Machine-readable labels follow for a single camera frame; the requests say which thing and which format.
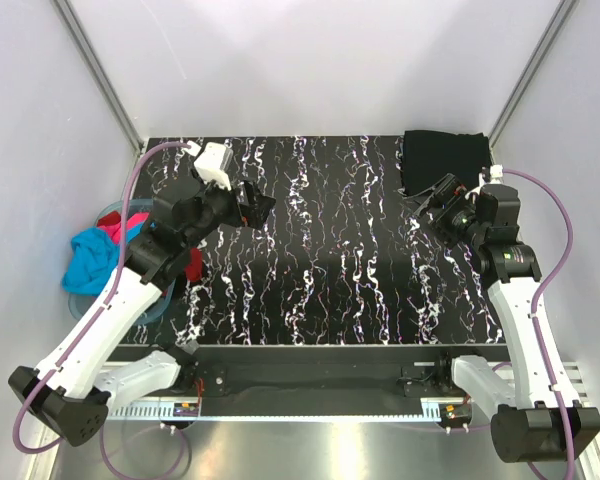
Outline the blue t shirt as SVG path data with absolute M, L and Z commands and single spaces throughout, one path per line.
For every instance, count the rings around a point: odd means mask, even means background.
M 120 247 L 100 228 L 92 227 L 71 239 L 73 258 L 62 279 L 71 294 L 98 296 L 119 260 Z

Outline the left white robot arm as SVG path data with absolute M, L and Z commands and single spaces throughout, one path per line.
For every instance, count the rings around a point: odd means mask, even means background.
M 77 447 L 109 413 L 150 393 L 184 384 L 195 370 L 190 347 L 170 347 L 110 373 L 101 368 L 136 320 L 172 286 L 190 252 L 221 225 L 264 227 L 275 199 L 253 181 L 223 188 L 183 178 L 152 199 L 140 233 L 120 243 L 122 263 L 65 340 L 34 368 L 19 366 L 8 384 L 31 414 Z

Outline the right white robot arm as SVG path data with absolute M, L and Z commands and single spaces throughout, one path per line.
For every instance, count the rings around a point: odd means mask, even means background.
M 473 190 L 443 176 L 416 214 L 447 246 L 469 248 L 510 357 L 511 383 L 477 355 L 452 359 L 451 381 L 488 418 L 503 462 L 564 461 L 572 470 L 600 432 L 600 414 L 582 404 L 563 367 L 543 300 L 552 278 L 519 237 L 520 209 L 518 191 L 490 171 Z

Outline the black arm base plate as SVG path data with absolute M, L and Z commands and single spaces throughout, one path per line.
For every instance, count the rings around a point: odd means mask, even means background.
M 159 394 L 222 397 L 252 388 L 393 392 L 408 382 L 450 382 L 453 358 L 505 359 L 502 345 L 211 346 L 199 347 L 184 372 Z

